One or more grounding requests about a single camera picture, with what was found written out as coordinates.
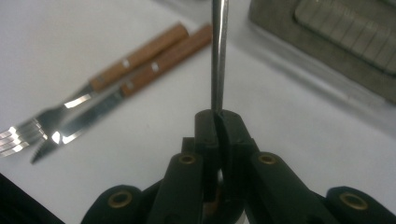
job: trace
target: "fork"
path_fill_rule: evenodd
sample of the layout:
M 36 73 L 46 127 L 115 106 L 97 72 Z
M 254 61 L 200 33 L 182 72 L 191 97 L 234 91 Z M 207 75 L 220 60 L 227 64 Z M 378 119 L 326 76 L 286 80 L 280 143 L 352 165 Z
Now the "fork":
M 47 140 L 68 112 L 91 100 L 101 91 L 125 77 L 131 71 L 149 62 L 155 56 L 189 36 L 182 24 L 177 24 L 158 35 L 146 45 L 91 78 L 80 91 L 61 104 L 46 109 L 20 125 L 11 126 L 0 133 L 0 157 L 5 157 L 29 147 L 40 139 Z

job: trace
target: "white table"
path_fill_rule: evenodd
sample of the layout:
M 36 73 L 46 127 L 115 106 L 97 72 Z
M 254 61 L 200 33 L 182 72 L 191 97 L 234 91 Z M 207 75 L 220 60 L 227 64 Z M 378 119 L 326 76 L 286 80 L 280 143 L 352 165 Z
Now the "white table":
M 248 5 L 231 1 L 224 108 L 313 191 L 350 186 L 396 213 L 396 131 L 384 122 L 395 107 L 253 31 Z M 60 103 L 164 28 L 181 21 L 193 32 L 210 13 L 210 1 L 2 1 L 1 129 Z M 35 147 L 2 158 L 0 173 L 65 223 L 79 223 L 106 189 L 149 187 L 210 107 L 210 57 L 199 52 L 38 164 Z

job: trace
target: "rivet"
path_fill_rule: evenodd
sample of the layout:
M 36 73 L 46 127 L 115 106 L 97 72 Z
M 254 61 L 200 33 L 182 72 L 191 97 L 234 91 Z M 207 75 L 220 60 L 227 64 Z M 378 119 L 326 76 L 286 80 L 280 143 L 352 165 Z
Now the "rivet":
M 96 80 L 98 82 L 100 82 L 100 83 L 104 83 L 105 82 L 105 79 L 102 76 L 99 76 Z
M 160 71 L 160 66 L 157 63 L 152 63 L 151 69 L 153 72 L 158 72 L 158 71 Z
M 124 66 L 124 68 L 129 68 L 131 64 L 129 63 L 128 59 L 124 59 L 122 60 L 122 66 Z
M 126 87 L 127 87 L 129 90 L 131 90 L 131 89 L 134 88 L 134 83 L 133 83 L 132 81 L 128 81 L 128 82 L 126 82 Z

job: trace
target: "brass insert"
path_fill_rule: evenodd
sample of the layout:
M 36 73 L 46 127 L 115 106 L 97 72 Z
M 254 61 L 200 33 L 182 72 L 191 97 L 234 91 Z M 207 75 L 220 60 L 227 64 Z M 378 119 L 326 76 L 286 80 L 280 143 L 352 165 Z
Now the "brass insert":
M 132 194 L 128 190 L 120 190 L 108 198 L 108 206 L 112 208 L 122 208 L 132 201 Z
M 369 205 L 361 197 L 356 194 L 344 192 L 340 195 L 341 201 L 356 210 L 366 210 Z
M 195 157 L 192 155 L 183 155 L 178 158 L 178 161 L 183 164 L 193 164 L 195 163 Z
M 276 163 L 275 157 L 269 154 L 262 154 L 259 156 L 259 161 L 268 165 L 272 165 Z

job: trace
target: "metal rod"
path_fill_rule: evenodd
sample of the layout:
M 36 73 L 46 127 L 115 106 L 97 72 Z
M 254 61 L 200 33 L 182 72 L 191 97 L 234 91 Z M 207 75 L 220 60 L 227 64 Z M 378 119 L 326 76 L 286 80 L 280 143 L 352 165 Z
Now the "metal rod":
M 212 110 L 222 110 L 227 40 L 228 0 L 213 0 Z

